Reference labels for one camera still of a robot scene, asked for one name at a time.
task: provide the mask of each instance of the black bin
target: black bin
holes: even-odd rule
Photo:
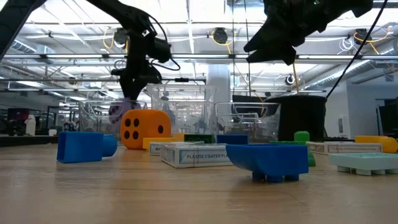
[[[293,141],[297,131],[308,131],[310,140],[323,141],[327,99],[322,96],[281,96],[266,103],[280,103],[278,141]]]

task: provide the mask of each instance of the yellow foam block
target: yellow foam block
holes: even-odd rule
[[[143,140],[143,148],[148,150],[149,149],[149,143],[151,142],[176,142],[176,138],[144,138]]]
[[[398,142],[387,136],[355,136],[356,143],[381,143],[384,153],[396,153]]]
[[[180,142],[184,142],[184,135],[185,133],[174,133],[173,138],[178,139]]]

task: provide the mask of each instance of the desk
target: desk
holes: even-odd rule
[[[174,169],[144,151],[59,164],[57,145],[0,148],[0,223],[396,223],[398,175],[337,172],[327,156],[299,182],[229,167]]]

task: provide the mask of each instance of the clear plastic bin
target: clear plastic bin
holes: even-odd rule
[[[120,140],[121,118],[128,110],[147,109],[145,102],[120,101],[80,101],[79,130],[113,134]]]
[[[250,143],[278,141],[278,103],[217,103],[215,113],[215,134],[247,134]]]
[[[203,85],[149,85],[152,109],[166,112],[173,133],[213,134],[216,88]]]

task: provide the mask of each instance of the blue toy block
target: blue toy block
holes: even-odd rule
[[[249,136],[247,134],[219,134],[217,135],[217,143],[249,144]]]
[[[62,132],[58,135],[57,160],[62,163],[101,161],[112,156],[118,145],[112,135]]]
[[[329,162],[341,172],[355,170],[359,175],[398,174],[398,154],[342,153],[330,154]]]
[[[307,147],[300,145],[226,145],[231,162],[252,171],[253,179],[279,183],[299,180],[299,174],[308,173]]]

